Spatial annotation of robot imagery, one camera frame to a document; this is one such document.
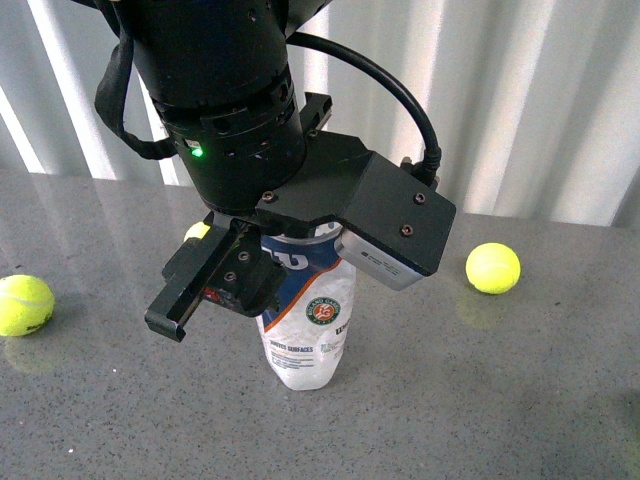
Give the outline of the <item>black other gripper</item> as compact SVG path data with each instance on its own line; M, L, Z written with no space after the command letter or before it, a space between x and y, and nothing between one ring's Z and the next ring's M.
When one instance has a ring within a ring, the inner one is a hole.
M328 120L330 96L308 92L296 104L284 71L241 103L163 115L196 190L210 209L207 232L177 250L163 270L164 289L145 313L148 327L180 342L201 301L250 317L278 305L284 264L263 250L283 227L258 215L266 193L288 184L307 161L310 132Z

